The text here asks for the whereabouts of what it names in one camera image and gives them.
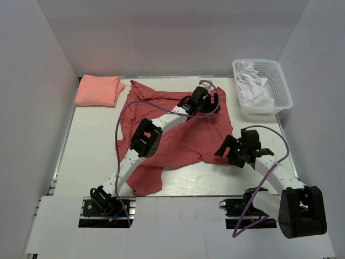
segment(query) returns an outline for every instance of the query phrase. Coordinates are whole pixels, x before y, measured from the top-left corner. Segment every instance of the pink towel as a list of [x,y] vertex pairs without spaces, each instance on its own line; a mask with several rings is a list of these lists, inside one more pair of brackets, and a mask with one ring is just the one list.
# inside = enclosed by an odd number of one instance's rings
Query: pink towel
[[76,106],[115,107],[119,94],[125,89],[119,77],[84,75],[75,98]]
[[[128,93],[125,106],[134,100],[145,100],[170,110],[183,97],[192,94],[191,92],[157,92],[136,81],[131,82],[132,89]],[[226,135],[232,134],[225,92],[220,88],[218,91],[222,108],[218,114],[212,114],[203,119],[190,119],[163,134],[156,154],[140,164],[127,180],[134,195],[145,196],[161,190],[163,168],[176,169],[200,161],[227,165],[227,158],[214,156]],[[119,140],[121,160],[128,151],[130,139],[141,119],[151,120],[165,113],[143,103],[133,104],[126,109],[121,119],[123,132],[123,139]]]

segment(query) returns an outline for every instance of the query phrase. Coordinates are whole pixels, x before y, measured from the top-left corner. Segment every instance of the folded orange towel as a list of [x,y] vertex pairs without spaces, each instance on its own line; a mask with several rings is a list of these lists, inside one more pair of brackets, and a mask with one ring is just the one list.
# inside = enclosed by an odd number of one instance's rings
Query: folded orange towel
[[119,77],[95,77],[86,74],[80,81],[76,106],[115,107],[119,94],[125,88]]

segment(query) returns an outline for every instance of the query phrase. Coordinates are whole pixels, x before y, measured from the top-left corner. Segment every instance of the blue wire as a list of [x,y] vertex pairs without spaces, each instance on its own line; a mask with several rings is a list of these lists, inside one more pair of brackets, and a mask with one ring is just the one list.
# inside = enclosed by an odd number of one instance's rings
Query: blue wire
[[117,216],[120,215],[121,212],[122,212],[122,211],[120,210],[118,213],[116,213],[116,214],[112,217],[112,219],[115,220],[115,219],[117,218]]

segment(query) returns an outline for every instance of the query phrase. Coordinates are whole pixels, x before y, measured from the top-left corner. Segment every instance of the folded cloth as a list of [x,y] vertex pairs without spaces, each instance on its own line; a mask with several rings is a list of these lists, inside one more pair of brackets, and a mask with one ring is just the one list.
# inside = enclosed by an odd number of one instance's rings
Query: folded cloth
[[[136,196],[158,192],[162,189],[163,168],[176,169],[204,161],[227,165],[227,158],[219,158],[214,153],[220,148],[225,137],[232,134],[232,126],[226,107],[225,92],[218,88],[221,110],[206,118],[192,118],[162,135],[155,155],[146,159],[128,178],[127,184]],[[135,100],[145,100],[171,110],[191,92],[157,92],[136,81],[132,81],[125,106]],[[123,139],[118,141],[120,159],[128,151],[130,139],[143,118],[155,119],[166,114],[154,106],[136,103],[130,105],[121,118]]]
[[235,68],[242,102],[245,106],[273,107],[274,100],[264,89],[268,79],[258,77],[254,64],[242,61]]
[[119,94],[125,89],[119,77],[95,77],[86,74],[79,84],[76,106],[115,107]]

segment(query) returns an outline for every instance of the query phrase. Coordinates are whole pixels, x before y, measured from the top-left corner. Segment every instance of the white panel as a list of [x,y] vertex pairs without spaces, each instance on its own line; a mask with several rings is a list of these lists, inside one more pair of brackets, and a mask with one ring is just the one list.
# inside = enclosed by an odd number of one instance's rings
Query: white panel
[[328,235],[286,239],[280,229],[225,229],[220,197],[136,200],[130,229],[78,228],[82,198],[44,197],[27,253],[54,258],[267,258],[334,256]]
[[79,76],[224,76],[276,60],[308,0],[37,2]]
[[[240,137],[241,128],[258,123],[253,120],[253,116],[245,117],[241,114],[233,78],[208,79],[226,93],[227,109],[234,137]],[[137,79],[138,82],[159,91],[166,89],[193,91],[199,80],[200,78]],[[75,109],[54,195],[89,196],[91,188],[102,184],[115,171],[115,125],[130,85],[129,79],[123,82],[127,87],[120,94],[116,108],[77,107]],[[280,132],[275,116],[259,116],[256,119],[260,120],[259,124]],[[270,148],[277,158],[286,154],[284,143],[278,136],[266,129],[258,128],[257,130],[263,147]],[[282,164],[291,175],[294,175],[289,159]],[[257,186],[261,179],[262,176],[255,173],[249,165],[240,169],[200,162],[177,170],[163,171],[163,190],[153,195],[242,195],[245,189]],[[274,193],[269,183],[265,186]],[[120,194],[133,196],[127,184],[123,186]]]
[[0,258],[22,258],[78,80],[35,0],[1,1],[0,35]]
[[345,258],[345,1],[310,0],[279,63],[294,101],[281,115],[301,179],[321,188],[329,236]]

